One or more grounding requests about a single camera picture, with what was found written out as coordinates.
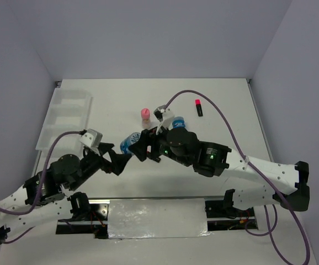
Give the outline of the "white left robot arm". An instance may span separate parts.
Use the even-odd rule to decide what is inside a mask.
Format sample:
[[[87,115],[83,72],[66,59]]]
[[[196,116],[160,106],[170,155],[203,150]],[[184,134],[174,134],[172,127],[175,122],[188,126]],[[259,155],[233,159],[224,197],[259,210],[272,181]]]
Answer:
[[[46,176],[29,178],[13,194],[0,201],[0,245],[24,229],[53,220],[87,219],[92,208],[86,193],[78,188],[98,171],[119,175],[130,154],[117,154],[113,144],[100,144],[100,154],[88,148],[83,158],[66,154],[50,164]]]

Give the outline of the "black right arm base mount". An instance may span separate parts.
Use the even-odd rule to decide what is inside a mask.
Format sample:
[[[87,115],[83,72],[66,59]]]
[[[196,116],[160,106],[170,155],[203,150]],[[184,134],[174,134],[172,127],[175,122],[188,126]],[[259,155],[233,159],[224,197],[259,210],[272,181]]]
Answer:
[[[253,208],[224,208],[222,200],[206,200],[205,212],[210,232],[258,228]]]

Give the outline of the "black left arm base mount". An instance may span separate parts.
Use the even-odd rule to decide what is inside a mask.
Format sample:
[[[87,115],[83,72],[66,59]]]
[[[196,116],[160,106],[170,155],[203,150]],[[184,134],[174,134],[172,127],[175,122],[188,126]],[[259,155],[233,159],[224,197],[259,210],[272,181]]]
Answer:
[[[108,214],[110,201],[91,200],[91,210],[86,216],[65,221],[59,220],[57,235],[91,235],[95,239],[108,239]]]

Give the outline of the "blue round jar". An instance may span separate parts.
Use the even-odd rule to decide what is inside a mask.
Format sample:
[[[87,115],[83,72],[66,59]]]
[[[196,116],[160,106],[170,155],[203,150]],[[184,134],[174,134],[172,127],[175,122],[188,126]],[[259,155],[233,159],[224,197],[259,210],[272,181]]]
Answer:
[[[129,150],[129,146],[135,144],[140,139],[140,137],[141,134],[139,132],[134,132],[131,135],[129,135],[120,143],[120,151],[123,154],[132,154],[132,152]]]
[[[182,116],[174,117],[172,121],[172,128],[187,128],[184,118]]]

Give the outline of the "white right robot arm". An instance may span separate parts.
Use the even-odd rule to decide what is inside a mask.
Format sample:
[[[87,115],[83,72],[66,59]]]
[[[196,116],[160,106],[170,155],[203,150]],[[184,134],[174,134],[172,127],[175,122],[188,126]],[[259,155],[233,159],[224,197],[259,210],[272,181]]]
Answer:
[[[303,212],[309,208],[309,164],[299,161],[285,165],[242,157],[228,146],[200,141],[185,128],[143,130],[129,146],[140,161],[166,156],[206,177],[237,178],[257,183],[255,188],[231,188],[225,191],[223,210],[229,216],[254,206],[280,204],[284,209]]]

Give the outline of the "pink capped black highlighter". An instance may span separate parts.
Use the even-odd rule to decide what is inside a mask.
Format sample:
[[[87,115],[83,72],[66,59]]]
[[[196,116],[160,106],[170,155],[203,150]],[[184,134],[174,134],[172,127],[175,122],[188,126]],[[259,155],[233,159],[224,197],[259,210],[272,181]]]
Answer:
[[[200,99],[195,100],[195,106],[196,106],[196,111],[197,111],[198,117],[202,117],[203,116],[203,109],[201,106]]]

